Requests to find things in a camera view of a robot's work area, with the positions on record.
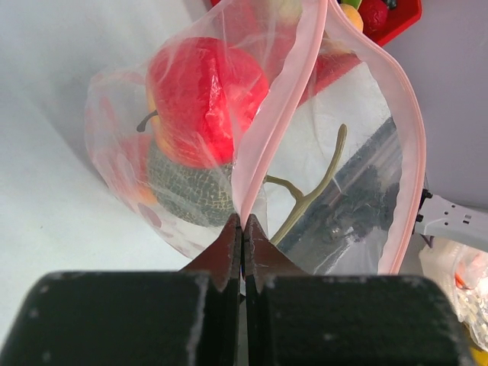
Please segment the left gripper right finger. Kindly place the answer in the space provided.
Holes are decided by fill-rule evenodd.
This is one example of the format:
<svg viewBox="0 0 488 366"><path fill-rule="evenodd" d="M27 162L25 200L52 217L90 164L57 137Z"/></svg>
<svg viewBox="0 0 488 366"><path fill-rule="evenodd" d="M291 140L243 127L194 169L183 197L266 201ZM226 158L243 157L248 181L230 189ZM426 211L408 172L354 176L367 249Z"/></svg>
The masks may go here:
<svg viewBox="0 0 488 366"><path fill-rule="evenodd" d="M243 231L251 365L472 365L439 286L416 275L309 275Z"/></svg>

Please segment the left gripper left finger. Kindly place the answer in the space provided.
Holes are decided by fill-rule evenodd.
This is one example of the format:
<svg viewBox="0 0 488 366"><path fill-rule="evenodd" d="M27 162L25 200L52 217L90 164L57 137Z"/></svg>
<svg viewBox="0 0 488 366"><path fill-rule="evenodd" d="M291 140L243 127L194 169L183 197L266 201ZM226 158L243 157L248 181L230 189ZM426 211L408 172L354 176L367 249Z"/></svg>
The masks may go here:
<svg viewBox="0 0 488 366"><path fill-rule="evenodd" d="M179 271L58 271L29 290L3 365L235 365L242 228Z"/></svg>

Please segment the green toy melon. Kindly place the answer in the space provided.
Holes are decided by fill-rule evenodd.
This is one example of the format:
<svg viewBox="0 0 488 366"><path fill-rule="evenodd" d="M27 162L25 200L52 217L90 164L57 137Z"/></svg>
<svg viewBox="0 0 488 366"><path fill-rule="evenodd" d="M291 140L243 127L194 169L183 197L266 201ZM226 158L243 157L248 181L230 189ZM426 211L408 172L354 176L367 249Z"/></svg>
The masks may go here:
<svg viewBox="0 0 488 366"><path fill-rule="evenodd" d="M341 125L329 167L320 183L309 194L303 194L286 179L265 176L265 184L272 183L286 188L295 200L293 209L271 238L275 245L294 228L332 180L344 149L347 132L346 125ZM168 158L154 141L149 143L146 171L156 202L173 216L197 226L222 226L229 215L234 213L230 191L232 170L230 163L218 169L185 167Z"/></svg>

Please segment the orange-red toy peach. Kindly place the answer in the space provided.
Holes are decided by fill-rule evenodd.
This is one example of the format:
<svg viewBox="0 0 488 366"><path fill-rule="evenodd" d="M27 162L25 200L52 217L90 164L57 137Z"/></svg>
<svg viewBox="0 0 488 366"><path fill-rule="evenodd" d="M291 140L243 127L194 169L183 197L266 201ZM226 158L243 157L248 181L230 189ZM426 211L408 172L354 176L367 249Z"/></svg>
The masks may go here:
<svg viewBox="0 0 488 366"><path fill-rule="evenodd" d="M151 187L148 187L145 184L136 184L135 198L139 203L145 204L147 206L158 203Z"/></svg>

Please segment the clear pink-dotted zip bag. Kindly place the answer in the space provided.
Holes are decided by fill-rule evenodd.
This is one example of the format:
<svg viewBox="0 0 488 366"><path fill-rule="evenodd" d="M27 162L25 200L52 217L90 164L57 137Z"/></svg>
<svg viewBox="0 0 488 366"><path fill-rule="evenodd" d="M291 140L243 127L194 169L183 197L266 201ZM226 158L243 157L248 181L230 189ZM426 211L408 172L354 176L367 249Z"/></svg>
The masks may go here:
<svg viewBox="0 0 488 366"><path fill-rule="evenodd" d="M360 144L392 118L402 151L400 189L377 274L396 274L413 231L425 172L425 131L405 72L388 52L356 30L334 1L302 1L296 40L289 50L269 45L262 49L252 42L246 48L232 44L219 20L233 2L214 6L164 42L143 64L101 72L91 79L85 105L85 144L92 163L112 192L170 246L189 258L200 255L224 224L197 226L173 216L158 203L147 206L136 200L136 184L149 187L149 143L156 142L151 126L142 133L136 128L149 113L149 61L164 46L187 38L217 38L250 54L269 83L268 94L248 130L234 133L233 160L229 162L233 166L232 214L238 214L244 223L255 216L271 240L295 200L286 188L265 184L265 176L286 179L309 194L329 167L341 125L348 132L332 180Z"/></svg>

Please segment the red toy apple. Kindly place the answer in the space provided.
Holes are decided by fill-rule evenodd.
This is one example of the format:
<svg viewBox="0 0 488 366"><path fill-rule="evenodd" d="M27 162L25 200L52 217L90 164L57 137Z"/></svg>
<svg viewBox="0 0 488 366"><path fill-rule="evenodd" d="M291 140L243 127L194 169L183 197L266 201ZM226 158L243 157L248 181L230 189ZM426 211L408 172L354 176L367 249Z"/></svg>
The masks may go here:
<svg viewBox="0 0 488 366"><path fill-rule="evenodd" d="M233 160L234 133L248 130L268 88L264 70L244 50L190 37L149 61L149 113L136 129L151 126L157 147L180 165L224 165Z"/></svg>

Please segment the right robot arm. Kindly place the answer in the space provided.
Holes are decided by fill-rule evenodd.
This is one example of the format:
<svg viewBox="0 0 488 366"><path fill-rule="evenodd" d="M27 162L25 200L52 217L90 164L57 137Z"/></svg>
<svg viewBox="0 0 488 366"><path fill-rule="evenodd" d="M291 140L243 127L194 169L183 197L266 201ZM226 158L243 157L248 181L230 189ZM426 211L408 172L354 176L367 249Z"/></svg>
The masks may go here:
<svg viewBox="0 0 488 366"><path fill-rule="evenodd" d="M487 213L455 204L426 189L422 190L414 232L487 252Z"/></svg>

